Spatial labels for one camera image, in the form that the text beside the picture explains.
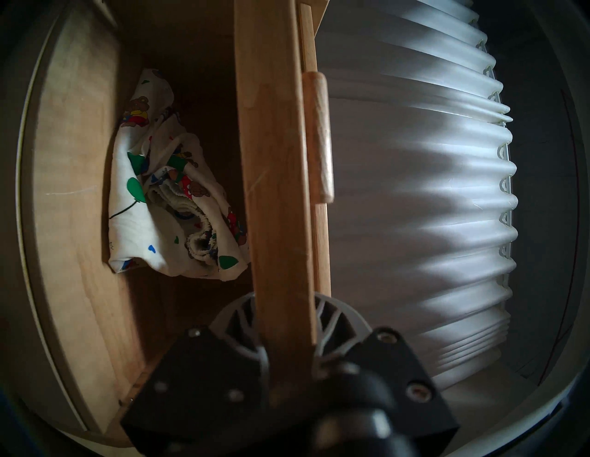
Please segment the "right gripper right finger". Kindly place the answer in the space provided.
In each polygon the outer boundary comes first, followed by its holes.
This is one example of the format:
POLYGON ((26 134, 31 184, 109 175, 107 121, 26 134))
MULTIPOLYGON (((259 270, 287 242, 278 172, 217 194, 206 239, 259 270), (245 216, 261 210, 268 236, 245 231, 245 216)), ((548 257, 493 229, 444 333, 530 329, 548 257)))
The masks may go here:
POLYGON ((316 347, 314 372, 347 355, 371 334, 371 326, 350 305, 329 296, 315 296, 316 347))

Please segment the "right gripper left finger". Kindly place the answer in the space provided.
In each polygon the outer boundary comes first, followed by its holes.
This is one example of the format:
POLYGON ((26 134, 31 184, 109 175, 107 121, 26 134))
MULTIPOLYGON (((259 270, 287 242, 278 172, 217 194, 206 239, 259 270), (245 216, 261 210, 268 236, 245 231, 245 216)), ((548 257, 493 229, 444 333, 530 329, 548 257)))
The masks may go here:
POLYGON ((226 305, 209 328, 241 357, 255 362, 261 378, 270 377, 268 354, 258 329, 254 293, 245 294, 226 305))

